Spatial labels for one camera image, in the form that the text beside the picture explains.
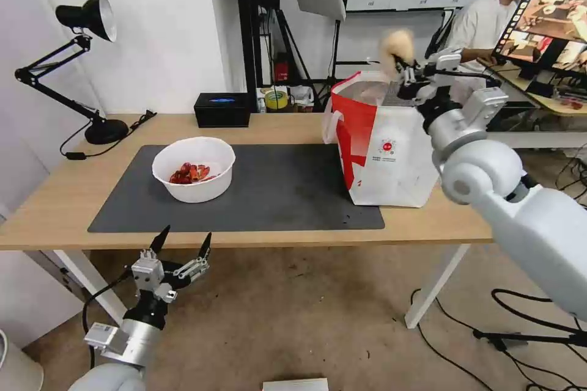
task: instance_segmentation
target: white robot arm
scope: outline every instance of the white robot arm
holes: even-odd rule
[[[587,321],[587,212],[563,192],[534,182],[513,149],[487,139],[487,123],[507,96],[489,87],[474,92],[463,108],[453,103],[450,86],[467,75],[457,71],[458,51],[437,54],[425,67],[396,61],[402,76],[397,96],[424,116],[447,197],[471,205],[495,242],[553,302]]]
[[[142,250],[141,257],[131,267],[139,299],[125,313],[120,328],[94,323],[84,337],[88,345],[100,350],[111,363],[92,368],[69,391],[145,391],[142,376],[165,327],[168,304],[177,297],[177,290],[189,286],[210,267],[211,233],[198,257],[187,264],[159,260],[157,254],[169,229],[167,226],[155,237],[151,247]]]

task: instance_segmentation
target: bag handle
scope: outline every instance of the bag handle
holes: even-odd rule
[[[332,98],[326,103],[324,109],[324,116],[322,117],[322,141],[325,144],[332,144],[337,142],[336,139],[336,126],[339,120],[344,120],[344,115],[336,110],[332,112]]]

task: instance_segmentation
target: person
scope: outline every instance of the person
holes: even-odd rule
[[[462,49],[461,70],[469,73],[482,73],[485,66],[477,59],[495,63],[492,59],[493,49],[497,46],[503,32],[518,7],[518,0],[477,0],[464,8],[455,18],[446,47]],[[461,80],[469,90],[462,87],[456,90],[458,97],[453,97],[463,103],[470,92],[485,87],[485,81],[470,79]]]

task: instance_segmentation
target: red food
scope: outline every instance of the red food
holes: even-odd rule
[[[175,171],[169,178],[170,183],[179,185],[189,185],[200,181],[208,181],[218,177],[217,175],[208,176],[210,174],[210,167],[206,165],[192,165],[186,162],[181,168]]]
[[[200,180],[200,176],[199,176],[199,172],[198,172],[198,167],[195,165],[192,165],[190,167],[190,174],[189,174],[189,178],[192,182],[197,182],[198,180]]]
[[[179,172],[182,175],[188,175],[188,173],[190,172],[190,168],[192,167],[192,165],[189,162],[186,162],[185,164],[182,165],[182,167],[180,168]]]
[[[204,169],[200,170],[200,166],[198,166],[198,171],[200,179],[203,179],[210,173],[210,167],[204,167]]]

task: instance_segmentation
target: monitor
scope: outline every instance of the monitor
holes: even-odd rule
[[[587,75],[587,0],[522,0],[493,52],[521,67]]]

